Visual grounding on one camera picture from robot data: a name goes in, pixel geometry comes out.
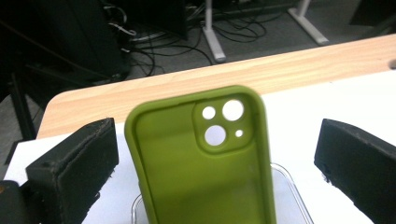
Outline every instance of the green phone case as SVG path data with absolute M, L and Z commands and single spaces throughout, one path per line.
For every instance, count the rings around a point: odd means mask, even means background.
M 150 224 L 276 223 L 266 118 L 254 91 L 231 86 L 142 104 L 125 137 Z

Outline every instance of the metal table leg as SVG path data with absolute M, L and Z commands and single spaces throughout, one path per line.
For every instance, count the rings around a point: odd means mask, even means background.
M 212 28 L 212 0 L 206 0 L 205 2 L 205 27 L 203 31 L 215 61 L 217 63 L 224 63 L 226 61 L 226 56 Z
M 305 17 L 311 0 L 301 0 L 297 8 L 290 8 L 289 14 L 305 29 L 321 46 L 329 44 L 329 40 Z

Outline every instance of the gray carpet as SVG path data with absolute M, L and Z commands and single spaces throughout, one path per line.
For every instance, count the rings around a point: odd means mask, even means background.
M 348 24 L 358 3 L 359 0 L 321 0 L 309 8 L 306 17 L 331 41 L 331 44 L 352 41 L 370 29 L 370 27 L 351 26 Z M 218 35 L 219 42 L 227 56 L 226 63 L 318 47 L 311 37 L 287 13 L 261 15 L 257 18 L 257 21 L 264 21 L 278 15 L 280 16 L 275 20 L 262 23 L 265 27 L 266 35 L 253 42 L 238 43 Z M 233 33 L 238 32 L 227 21 L 215 21 L 214 25 Z M 251 25 L 250 28 L 258 33 L 262 31 L 262 27 L 257 25 Z M 189 31 L 189 40 L 181 40 L 177 42 L 177 45 L 192 47 L 198 43 L 200 34 L 200 29 L 194 28 Z M 239 38 L 238 40 L 247 41 L 249 38 Z M 163 40 L 163 42 L 153 40 L 151 45 L 161 44 L 166 41 L 169 42 L 169 39 Z M 214 62 L 202 34 L 197 48 L 204 52 L 212 63 Z M 146 52 L 178 54 L 183 50 L 185 51 L 186 49 L 172 47 L 155 49 L 154 51 L 146 50 Z M 157 65 L 154 71 L 155 75 L 210 65 L 210 61 L 205 55 L 197 50 L 191 50 L 182 55 L 172 57 L 155 55 L 154 58 Z M 141 53 L 133 54 L 132 63 L 134 66 L 127 79 L 144 77 L 150 70 L 150 65 L 145 65 L 145 63 L 150 63 L 150 61 Z M 29 100 L 29 106 L 35 126 L 38 127 L 43 111 L 31 100 Z M 19 125 L 14 115 L 10 97 L 0 103 L 0 120 L 0 178 L 2 179 L 7 170 L 7 166 L 4 165 L 7 155 L 13 144 L 21 140 Z

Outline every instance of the desk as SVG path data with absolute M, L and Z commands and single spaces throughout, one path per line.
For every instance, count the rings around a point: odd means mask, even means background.
M 98 219 L 103 223 L 126 224 L 130 221 L 131 204 L 139 190 L 137 176 L 123 138 L 122 122 L 132 107 L 147 100 L 230 84 L 248 85 L 263 94 L 267 108 L 271 161 L 281 164 L 290 172 L 315 223 L 371 223 L 347 196 L 323 180 L 319 169 L 313 164 L 313 158 L 323 117 L 349 122 L 396 145 L 393 130 L 396 125 L 396 108 L 389 103 L 394 102 L 396 96 L 395 71 L 329 83 L 331 80 L 389 70 L 389 61 L 396 57 L 396 47 L 393 46 L 395 40 L 395 35 L 385 36 L 341 46 L 229 63 L 231 68 L 224 64 L 210 67 L 213 70 L 195 69 L 147 78 L 150 82 L 146 82 L 147 79 L 134 80 L 70 91 L 57 96 L 49 104 L 45 119 L 51 118 L 50 112 L 53 120 L 59 121 L 52 126 L 58 129 L 66 127 L 67 130 L 53 129 L 57 133 L 49 132 L 49 135 L 70 133 L 90 120 L 110 116 L 118 117 L 120 123 L 117 126 L 120 165 L 103 188 L 104 192 L 116 193 L 103 193 L 101 199 L 92 207 L 86 223 L 98 223 Z M 322 58 L 327 59 L 330 58 L 326 55 L 331 54 L 332 61 L 315 60 L 309 63 L 308 60 L 315 58 L 312 52 L 317 56 L 322 53 Z M 292 62 L 305 64 L 297 66 Z M 276 66 L 280 64 L 288 67 L 280 66 L 276 70 Z M 264 73 L 263 69 L 271 70 L 271 73 Z M 252 75 L 241 74 L 241 71 L 250 72 Z M 327 83 L 279 91 L 319 82 Z M 130 94 L 135 94 L 136 97 L 132 98 Z M 59 110 L 62 114 L 53 114 L 52 110 Z M 65 135 L 62 135 L 19 144 L 6 177 L 23 183 L 26 180 L 23 168 L 64 138 Z M 114 202 L 117 202 L 114 209 L 108 209 Z M 104 222 L 103 218 L 106 217 L 112 219 Z
M 396 35 L 386 35 L 67 91 L 49 102 L 37 138 L 72 133 L 86 123 L 108 117 L 124 122 L 132 108 L 149 100 L 233 84 L 265 94 L 387 71 L 392 60 L 396 60 Z

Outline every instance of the white paper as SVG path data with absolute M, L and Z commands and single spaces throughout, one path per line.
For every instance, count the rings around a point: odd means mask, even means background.
M 290 172 L 315 223 L 372 223 L 344 193 L 324 181 L 314 165 L 314 155 L 323 119 L 352 124 L 396 145 L 395 86 L 396 72 L 390 71 L 262 97 L 271 160 Z M 117 124 L 116 129 L 120 164 L 83 223 L 131 223 L 132 204 L 140 190 L 123 124 Z M 18 144 L 5 179 L 23 184 L 27 179 L 24 168 L 66 136 Z

